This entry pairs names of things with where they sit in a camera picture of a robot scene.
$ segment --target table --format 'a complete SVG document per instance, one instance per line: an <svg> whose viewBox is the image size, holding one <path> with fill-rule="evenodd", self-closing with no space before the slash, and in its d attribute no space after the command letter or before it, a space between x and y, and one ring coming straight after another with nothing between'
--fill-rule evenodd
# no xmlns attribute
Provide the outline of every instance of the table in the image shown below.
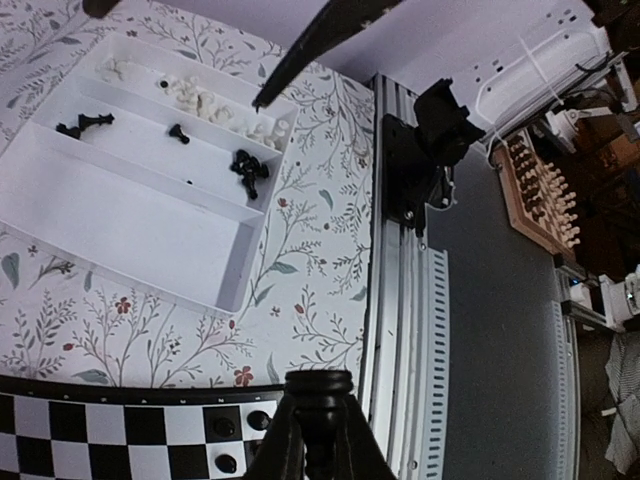
<svg viewBox="0 0 640 480"><path fill-rule="evenodd" d="M157 2L122 2L104 20L87 18L80 3L0 0L0 151L111 32L254 84L283 55L273 43ZM357 378L371 249L373 94L312 64L284 95L301 109L295 146L253 266L253 296L239 314L201 315L128 289L0 226L0 374L150 388L279 383L285 371L302 368L343 368ZM131 245L144 248L133 238Z"/></svg>

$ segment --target gray panel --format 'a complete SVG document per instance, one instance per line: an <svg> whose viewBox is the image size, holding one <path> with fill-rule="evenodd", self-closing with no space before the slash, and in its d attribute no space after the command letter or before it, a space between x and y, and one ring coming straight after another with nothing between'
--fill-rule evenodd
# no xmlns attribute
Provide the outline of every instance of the gray panel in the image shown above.
<svg viewBox="0 0 640 480"><path fill-rule="evenodd" d="M558 449L553 260L510 227L481 155L455 173L459 203L428 218L429 247L449 252L444 478L547 480Z"/></svg>

